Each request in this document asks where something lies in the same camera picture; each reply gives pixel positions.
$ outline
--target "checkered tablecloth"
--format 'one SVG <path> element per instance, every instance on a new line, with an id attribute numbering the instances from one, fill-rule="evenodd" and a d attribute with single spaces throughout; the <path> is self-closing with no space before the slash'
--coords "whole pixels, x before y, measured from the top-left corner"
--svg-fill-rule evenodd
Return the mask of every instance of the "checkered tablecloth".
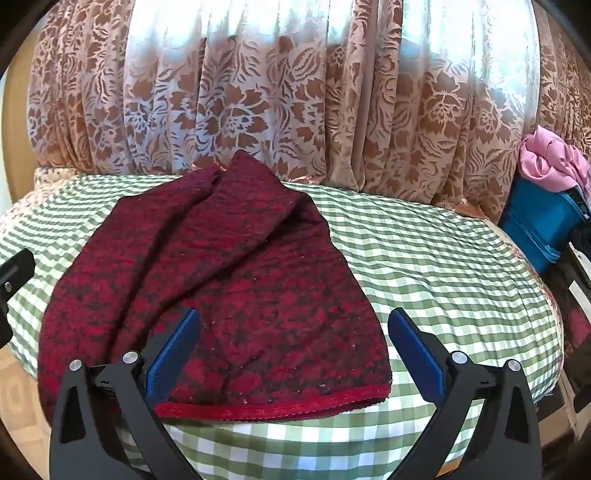
<path id="1" fill-rule="evenodd" d="M 11 349 L 37 371 L 41 319 L 57 280 L 118 198 L 174 177 L 87 176 L 71 180 L 0 239 L 0 261 L 21 248 L 35 255 L 35 277 L 9 302 Z M 475 362 L 524 366 L 535 400 L 549 393 L 561 363 L 561 327 L 526 263 L 479 220 L 432 206 L 289 184 L 308 193 L 386 332 L 403 307 L 420 329 Z M 75 322 L 76 319 L 64 319 Z M 178 422 L 167 426 L 194 467 L 209 479 L 386 478 L 409 451 L 434 408 L 426 404 L 388 340 L 389 398 L 372 407 L 283 423 Z M 465 450 L 480 404 L 448 459 Z M 122 434 L 134 463 L 143 460 Z"/>

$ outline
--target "dark red cloth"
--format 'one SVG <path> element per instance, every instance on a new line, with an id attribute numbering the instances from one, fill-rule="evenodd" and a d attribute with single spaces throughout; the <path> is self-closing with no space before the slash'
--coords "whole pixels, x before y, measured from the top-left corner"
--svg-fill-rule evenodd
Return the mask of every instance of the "dark red cloth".
<path id="1" fill-rule="evenodd" d="M 384 334 L 326 221 L 304 193 L 238 152 L 123 197 L 57 283 L 43 318 L 39 392 L 50 419 L 63 372 L 141 350 L 202 316 L 163 417 L 320 417 L 383 401 Z"/>

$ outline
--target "metal screw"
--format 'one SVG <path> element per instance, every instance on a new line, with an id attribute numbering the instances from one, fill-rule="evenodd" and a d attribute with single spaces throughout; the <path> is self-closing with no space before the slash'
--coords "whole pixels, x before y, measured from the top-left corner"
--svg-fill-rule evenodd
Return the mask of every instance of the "metal screw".
<path id="1" fill-rule="evenodd" d="M 127 352 L 123 356 L 123 363 L 133 364 L 139 358 L 138 352 Z"/>
<path id="2" fill-rule="evenodd" d="M 72 360 L 70 362 L 70 370 L 72 370 L 73 372 L 75 372 L 76 370 L 79 370 L 80 367 L 82 366 L 82 361 L 81 360 Z"/>
<path id="3" fill-rule="evenodd" d="M 509 360 L 508 366 L 514 372 L 518 372 L 519 370 L 521 370 L 521 364 L 517 360 Z"/>
<path id="4" fill-rule="evenodd" d="M 453 352 L 452 360 L 457 364 L 465 364 L 468 361 L 468 357 L 462 352 Z"/>

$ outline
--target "red hem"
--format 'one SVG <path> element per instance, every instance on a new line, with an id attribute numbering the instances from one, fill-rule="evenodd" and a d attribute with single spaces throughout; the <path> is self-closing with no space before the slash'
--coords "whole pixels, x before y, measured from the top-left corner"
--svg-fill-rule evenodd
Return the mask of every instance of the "red hem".
<path id="1" fill-rule="evenodd" d="M 154 411 L 159 417 L 168 419 L 223 420 L 223 421 L 268 421 L 335 415 L 358 407 L 380 403 L 390 393 L 390 384 L 356 387 L 349 390 L 272 406 L 203 406 L 187 403 L 164 402 Z"/>

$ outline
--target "pink cloth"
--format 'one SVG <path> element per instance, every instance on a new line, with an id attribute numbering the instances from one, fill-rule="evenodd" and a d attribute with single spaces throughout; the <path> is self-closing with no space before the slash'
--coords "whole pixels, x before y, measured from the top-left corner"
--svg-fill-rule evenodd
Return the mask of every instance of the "pink cloth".
<path id="1" fill-rule="evenodd" d="M 580 150 L 555 133 L 538 126 L 521 142 L 519 172 L 523 178 L 548 190 L 562 192 L 579 186 L 589 198 L 589 164 Z"/>

